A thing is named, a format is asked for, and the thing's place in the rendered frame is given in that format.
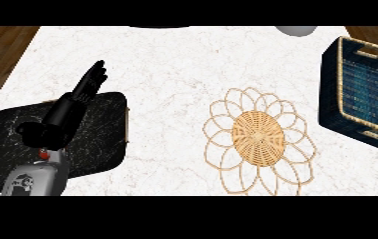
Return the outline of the black square placemat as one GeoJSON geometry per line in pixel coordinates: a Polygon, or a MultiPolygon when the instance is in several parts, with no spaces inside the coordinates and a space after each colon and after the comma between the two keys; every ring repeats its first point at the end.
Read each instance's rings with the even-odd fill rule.
{"type": "MultiPolygon", "coordinates": [[[[53,102],[44,102],[0,111],[0,189],[17,165],[39,160],[38,150],[22,143],[14,132],[22,122],[39,122],[53,102]]],[[[81,177],[113,169],[122,162],[126,146],[126,99],[122,93],[97,94],[91,101],[72,141],[69,176],[81,177]]]]}

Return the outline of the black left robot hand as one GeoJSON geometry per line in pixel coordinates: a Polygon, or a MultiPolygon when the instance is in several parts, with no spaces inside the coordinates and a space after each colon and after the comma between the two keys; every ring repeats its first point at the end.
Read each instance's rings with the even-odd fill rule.
{"type": "Polygon", "coordinates": [[[107,78],[103,65],[103,60],[92,64],[73,90],[54,102],[42,121],[23,122],[16,127],[16,133],[22,136],[22,142],[28,147],[56,151],[70,142],[87,106],[107,78]]]}

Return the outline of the wicker flower-shaped placemat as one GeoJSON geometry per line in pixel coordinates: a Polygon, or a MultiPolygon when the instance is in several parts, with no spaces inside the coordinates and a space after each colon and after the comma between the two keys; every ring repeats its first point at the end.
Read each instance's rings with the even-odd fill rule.
{"type": "Polygon", "coordinates": [[[205,163],[230,195],[299,194],[314,179],[315,145],[293,104],[255,88],[231,88],[209,104],[205,163]]]}

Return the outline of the grey rounded object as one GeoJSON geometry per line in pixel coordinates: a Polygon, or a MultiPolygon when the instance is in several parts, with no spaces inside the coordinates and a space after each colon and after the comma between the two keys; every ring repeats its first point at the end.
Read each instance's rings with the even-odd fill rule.
{"type": "Polygon", "coordinates": [[[277,26],[276,29],[287,36],[304,37],[312,33],[315,26],[277,26]]]}

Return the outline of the dark blue woven basket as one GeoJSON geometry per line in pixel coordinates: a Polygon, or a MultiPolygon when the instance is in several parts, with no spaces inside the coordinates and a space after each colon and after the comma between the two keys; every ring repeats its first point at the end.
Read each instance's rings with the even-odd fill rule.
{"type": "Polygon", "coordinates": [[[321,54],[318,125],[378,148],[378,45],[339,36],[321,54]]]}

